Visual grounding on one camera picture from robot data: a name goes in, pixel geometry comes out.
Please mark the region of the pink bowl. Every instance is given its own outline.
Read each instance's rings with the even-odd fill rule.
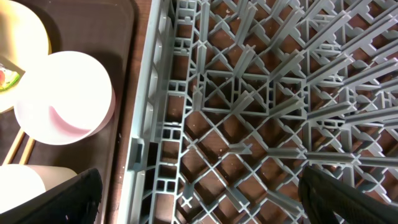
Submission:
[[[36,141],[63,145],[100,131],[111,119],[115,94],[102,64],[80,52],[58,52],[26,71],[14,111]]]

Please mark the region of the yellow bowl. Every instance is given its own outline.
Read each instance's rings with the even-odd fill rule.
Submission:
[[[18,2],[0,0],[0,63],[12,62],[26,71],[50,52],[39,17]],[[0,113],[14,105],[17,87],[0,92]]]

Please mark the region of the gray plastic dish rack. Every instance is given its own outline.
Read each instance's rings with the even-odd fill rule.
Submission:
[[[221,3],[229,7],[231,14],[221,17],[212,12],[211,9]],[[373,17],[369,13],[369,3],[377,4],[382,12]],[[282,20],[279,14],[287,6],[292,10]],[[254,18],[259,8],[269,15],[260,21]],[[392,57],[398,51],[398,32],[390,29],[397,24],[397,15],[398,3],[393,0],[280,0],[272,7],[265,0],[152,0],[118,223],[154,223],[156,197],[160,194],[174,196],[174,204],[169,205],[174,211],[172,223],[183,222],[175,215],[177,201],[181,202],[181,207],[191,207],[194,200],[200,204],[201,211],[190,223],[200,223],[205,218],[221,223],[214,209],[226,198],[239,213],[245,213],[238,223],[260,223],[255,216],[266,202],[272,202],[286,213],[286,223],[300,223],[302,220],[307,222],[301,203],[279,192],[279,189],[291,183],[297,186],[299,174],[308,165],[315,165],[362,192],[375,192],[385,203],[398,207],[398,203],[387,196],[382,185],[387,171],[398,179],[397,150],[395,147],[386,153],[386,149],[378,142],[382,132],[387,132],[398,140],[398,100],[394,96],[398,92],[398,78],[395,73],[398,59]],[[368,24],[365,30],[349,24],[356,16],[360,16]],[[215,21],[211,30],[210,18]],[[241,22],[234,34],[229,22],[236,18]],[[275,20],[280,26],[271,38],[263,27],[269,19]],[[175,28],[179,25],[192,27],[190,38],[176,36]],[[221,29],[229,35],[233,44],[220,50],[212,46],[208,37]],[[310,29],[316,31],[312,37]],[[255,52],[255,46],[244,45],[246,37],[253,34],[267,46],[264,51]],[[379,35],[389,43],[376,48],[372,40]],[[288,36],[300,46],[290,54],[280,49]],[[242,49],[242,54],[233,67],[226,55],[236,46]],[[354,52],[358,49],[365,52],[370,60],[355,59]],[[209,50],[215,56],[207,63],[206,54]],[[281,61],[271,72],[261,60],[262,55],[270,51]],[[170,79],[172,60],[176,55],[189,58],[186,80]],[[221,62],[228,71],[209,69],[216,62]],[[311,72],[312,63],[321,67]],[[246,71],[254,64],[263,74]],[[359,72],[350,74],[352,68]],[[381,81],[380,78],[386,75],[392,78]],[[215,85],[211,77],[222,77],[225,81],[221,85]],[[197,79],[197,82],[190,92],[188,86],[193,79]],[[247,80],[260,80],[261,86],[253,87]],[[234,87],[230,89],[228,96],[221,91],[223,85],[227,84]],[[293,84],[297,88],[293,91],[286,88],[286,84]],[[206,93],[207,88],[213,90],[209,95]],[[323,88],[334,90],[327,92]],[[277,103],[277,89],[289,99]],[[206,101],[213,95],[218,95],[228,108],[207,106]],[[178,96],[184,100],[181,122],[165,120],[169,96]],[[315,96],[325,103],[312,110],[311,97]],[[245,110],[254,101],[263,108],[262,112]],[[193,112],[200,113],[211,126],[210,130],[197,139],[192,139],[184,131],[185,118]],[[206,116],[207,113],[226,116],[214,123]],[[249,131],[247,136],[233,144],[219,129],[230,116],[235,116]],[[259,126],[253,126],[245,120],[248,116],[262,117],[264,120]],[[270,119],[288,134],[277,147],[269,147],[257,131]],[[297,120],[300,125],[291,128],[282,119]],[[376,128],[377,131],[368,134],[364,127]],[[218,157],[216,162],[207,159],[198,147],[198,143],[213,131],[228,146],[228,151]],[[313,147],[312,144],[314,131],[324,136],[318,147]],[[255,164],[249,164],[242,158],[243,155],[252,153],[252,145],[244,143],[248,138],[254,138],[266,151],[266,155]],[[353,138],[361,144],[353,147]],[[284,144],[288,141],[293,141],[297,147],[285,147]],[[150,142],[158,144],[155,153],[149,152]],[[176,163],[161,160],[163,142],[179,143]],[[332,147],[334,151],[325,151],[326,146]],[[188,181],[180,171],[181,159],[189,151],[196,151],[206,164],[205,171],[194,181]],[[216,170],[227,156],[237,157],[247,170],[233,184],[227,183]],[[151,158],[156,158],[156,162],[148,162]],[[302,162],[291,169],[284,165],[282,159]],[[274,189],[270,189],[257,172],[267,160],[273,160],[288,174]],[[159,172],[161,166],[174,167],[177,170],[176,176],[162,176]],[[151,180],[150,187],[146,184],[148,170],[154,170],[155,173],[153,185]],[[209,173],[213,173],[224,185],[224,191],[213,202],[205,203],[195,190],[195,184]],[[360,175],[365,181],[356,185],[354,174]],[[251,204],[238,189],[240,183],[252,177],[267,192],[256,204]],[[142,201],[148,198],[151,202],[150,209],[143,211]]]

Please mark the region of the chopstick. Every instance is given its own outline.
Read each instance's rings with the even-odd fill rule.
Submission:
[[[7,156],[4,160],[4,162],[2,163],[3,165],[10,164],[12,162],[12,160],[14,159],[14,157],[19,149],[19,146],[21,145],[21,142],[22,142],[24,136],[25,136],[25,132],[22,129],[20,129],[18,131],[18,134],[17,134],[14,142],[12,143],[10,150],[7,153]],[[19,164],[27,164],[27,162],[29,161],[30,154],[32,153],[34,144],[35,144],[35,140],[29,137],[29,139],[26,143],[24,152],[22,153],[22,157],[19,161]]]

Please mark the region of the brown tray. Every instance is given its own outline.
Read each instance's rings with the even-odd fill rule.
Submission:
[[[107,69],[116,94],[116,110],[98,134],[66,146],[37,142],[29,164],[60,166],[80,173],[95,167],[103,180],[103,200],[96,223],[104,222],[124,77],[129,55],[134,10],[130,0],[18,0],[42,20],[52,52],[74,50],[89,54]],[[0,160],[11,147],[19,130],[14,111],[0,114]],[[21,144],[24,148],[28,137]],[[21,158],[19,150],[14,162]]]

